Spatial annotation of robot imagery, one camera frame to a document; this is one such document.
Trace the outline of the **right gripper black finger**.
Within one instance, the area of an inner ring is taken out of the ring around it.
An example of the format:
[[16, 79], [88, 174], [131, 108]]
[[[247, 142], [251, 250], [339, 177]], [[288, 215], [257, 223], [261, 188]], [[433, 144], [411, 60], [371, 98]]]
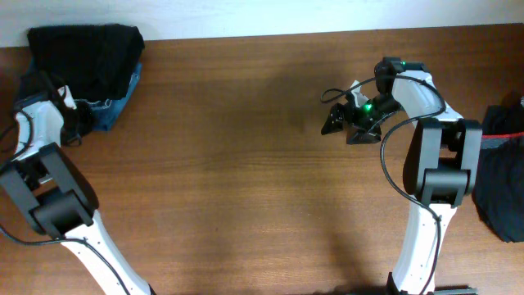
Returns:
[[382, 130], [380, 127], [376, 127], [371, 131], [366, 131], [365, 129], [357, 129], [352, 126], [348, 130], [346, 143], [348, 145], [375, 144], [379, 143], [381, 138]]
[[344, 129], [345, 112], [346, 109], [344, 105], [340, 103], [333, 105], [321, 129], [321, 135], [341, 132]]

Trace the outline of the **blue denim jeans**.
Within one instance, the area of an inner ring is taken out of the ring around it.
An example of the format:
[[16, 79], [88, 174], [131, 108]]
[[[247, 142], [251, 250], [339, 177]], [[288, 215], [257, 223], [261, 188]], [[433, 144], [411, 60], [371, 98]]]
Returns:
[[[36, 70], [37, 68], [34, 60], [31, 60], [28, 70], [20, 77], [20, 87], [16, 98], [14, 98], [14, 102], [18, 102], [30, 95], [28, 90], [29, 86], [26, 85], [28, 82], [25, 82], [25, 77]], [[131, 75], [128, 92], [126, 93], [125, 97], [119, 100], [105, 99], [90, 102], [85, 99], [75, 98], [75, 104], [77, 107], [80, 107], [81, 104], [89, 106], [93, 114], [93, 131], [108, 132], [111, 130], [116, 120], [120, 116], [120, 113], [124, 110], [128, 100], [131, 98], [134, 90], [136, 89], [141, 77], [141, 71], [142, 63], [138, 62]]]

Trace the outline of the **black shorts garment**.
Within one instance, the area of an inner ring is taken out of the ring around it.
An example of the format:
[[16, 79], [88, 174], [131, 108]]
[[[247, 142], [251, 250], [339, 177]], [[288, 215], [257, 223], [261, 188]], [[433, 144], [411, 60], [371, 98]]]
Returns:
[[118, 24], [43, 26], [30, 29], [27, 39], [36, 67], [90, 102], [124, 98], [145, 48], [138, 27]]

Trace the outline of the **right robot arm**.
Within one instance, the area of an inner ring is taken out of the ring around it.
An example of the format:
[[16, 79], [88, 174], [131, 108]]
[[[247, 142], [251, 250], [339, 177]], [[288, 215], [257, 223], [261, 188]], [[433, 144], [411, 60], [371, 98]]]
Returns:
[[[438, 288], [435, 274], [445, 232], [477, 177], [481, 125], [466, 120], [443, 98], [421, 62], [385, 57], [373, 70], [378, 94], [367, 98], [362, 83], [333, 89], [323, 135], [348, 131], [349, 145], [378, 143], [386, 180], [409, 201], [404, 241], [386, 285], [376, 294], [475, 294], [471, 287]], [[414, 132], [398, 185], [386, 166], [386, 144], [396, 130]]]

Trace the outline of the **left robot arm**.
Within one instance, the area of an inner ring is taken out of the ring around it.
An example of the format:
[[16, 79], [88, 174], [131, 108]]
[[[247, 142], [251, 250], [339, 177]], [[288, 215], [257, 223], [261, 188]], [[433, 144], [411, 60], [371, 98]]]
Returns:
[[45, 244], [77, 257], [106, 294], [152, 294], [108, 234], [93, 187], [61, 149], [65, 117], [78, 108], [67, 92], [15, 102], [14, 154], [1, 168], [1, 186]]

